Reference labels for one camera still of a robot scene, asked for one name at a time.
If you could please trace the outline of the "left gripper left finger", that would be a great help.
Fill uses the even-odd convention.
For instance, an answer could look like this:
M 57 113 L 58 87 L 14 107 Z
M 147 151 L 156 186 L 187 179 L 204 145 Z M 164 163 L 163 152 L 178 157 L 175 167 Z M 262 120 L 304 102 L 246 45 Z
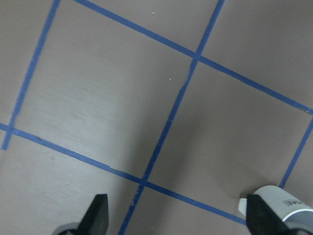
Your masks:
M 105 235 L 108 230 L 108 195 L 95 195 L 77 230 L 82 235 Z

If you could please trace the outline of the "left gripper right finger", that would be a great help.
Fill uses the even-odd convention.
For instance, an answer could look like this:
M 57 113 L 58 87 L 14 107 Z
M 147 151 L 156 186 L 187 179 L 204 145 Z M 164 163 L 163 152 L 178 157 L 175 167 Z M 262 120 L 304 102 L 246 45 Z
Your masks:
M 246 225 L 252 235 L 284 235 L 289 230 L 257 194 L 247 195 Z

